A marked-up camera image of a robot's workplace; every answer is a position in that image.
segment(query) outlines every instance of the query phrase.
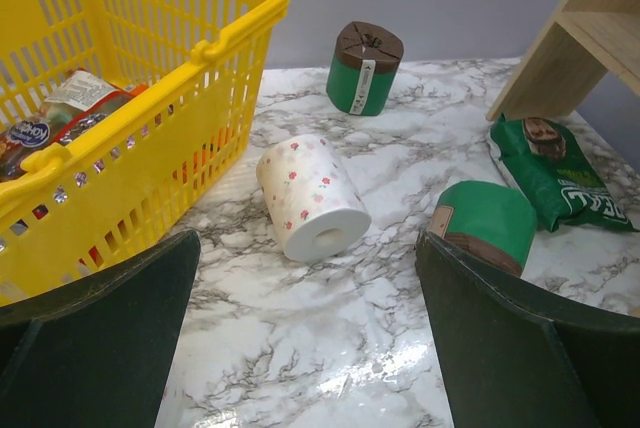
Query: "brown wrapper end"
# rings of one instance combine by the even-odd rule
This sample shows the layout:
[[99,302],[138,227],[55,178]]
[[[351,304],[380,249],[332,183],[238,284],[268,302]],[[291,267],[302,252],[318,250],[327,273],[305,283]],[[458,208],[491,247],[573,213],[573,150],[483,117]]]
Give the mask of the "brown wrapper end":
[[338,35],[335,56],[343,64],[359,70],[362,60],[376,62],[375,73],[395,72],[404,55],[400,38],[384,28],[353,21]]
[[464,233],[447,233],[444,239],[458,248],[491,263],[502,271],[506,271],[518,278],[522,276],[523,268],[515,258],[480,238],[465,235]]

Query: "shelf board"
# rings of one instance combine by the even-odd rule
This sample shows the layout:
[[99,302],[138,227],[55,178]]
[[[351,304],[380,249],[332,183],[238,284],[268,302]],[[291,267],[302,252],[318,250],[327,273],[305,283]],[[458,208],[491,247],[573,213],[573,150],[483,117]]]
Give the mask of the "shelf board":
[[561,12],[556,22],[640,95],[640,15]]

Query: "marble table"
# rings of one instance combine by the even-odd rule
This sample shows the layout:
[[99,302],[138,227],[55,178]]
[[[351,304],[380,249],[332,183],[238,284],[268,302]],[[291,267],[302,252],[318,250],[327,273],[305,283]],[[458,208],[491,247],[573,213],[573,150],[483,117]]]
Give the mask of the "marble table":
[[[176,227],[202,241],[174,358],[181,427],[453,427],[414,243],[445,188],[503,183],[484,116],[516,63],[404,64],[375,118],[333,108],[326,69],[265,73],[250,147]],[[640,226],[638,175],[580,116],[564,122]],[[373,217],[359,242],[311,266],[282,255],[255,179],[267,147],[304,133],[333,143]],[[539,232],[523,278],[627,313],[640,305],[639,241]]]

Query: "green bag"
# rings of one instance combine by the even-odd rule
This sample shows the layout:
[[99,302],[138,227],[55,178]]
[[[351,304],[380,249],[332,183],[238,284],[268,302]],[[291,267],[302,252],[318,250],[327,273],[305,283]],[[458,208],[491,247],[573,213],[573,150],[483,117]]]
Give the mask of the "green bag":
[[501,117],[488,141],[506,182],[529,199],[548,231],[556,231],[559,224],[585,223],[637,231],[564,126],[542,118]]

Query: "wall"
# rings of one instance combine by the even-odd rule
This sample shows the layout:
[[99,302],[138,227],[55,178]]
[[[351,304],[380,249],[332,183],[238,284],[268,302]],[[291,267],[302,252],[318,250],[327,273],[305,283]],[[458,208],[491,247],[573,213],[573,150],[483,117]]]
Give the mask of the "wall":
[[[272,67],[327,65],[335,37],[352,20],[380,24],[405,44],[406,60],[519,56],[558,0],[291,0],[274,31]],[[640,103],[605,79],[581,113],[640,170]]]

